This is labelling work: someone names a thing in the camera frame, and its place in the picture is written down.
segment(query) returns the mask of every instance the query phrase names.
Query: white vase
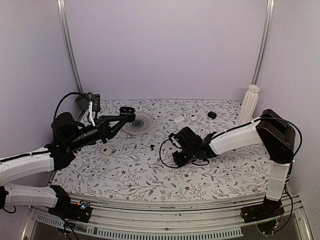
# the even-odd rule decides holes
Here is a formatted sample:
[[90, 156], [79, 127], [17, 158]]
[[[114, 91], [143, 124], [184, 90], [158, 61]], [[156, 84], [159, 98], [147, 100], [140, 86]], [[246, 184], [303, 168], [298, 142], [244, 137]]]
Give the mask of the white vase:
[[249, 90], [246, 91], [244, 95], [244, 99], [239, 113], [238, 120], [241, 124], [245, 124], [252, 119], [252, 115], [254, 114], [254, 110], [258, 102], [259, 92], [260, 87], [254, 84], [249, 85]]

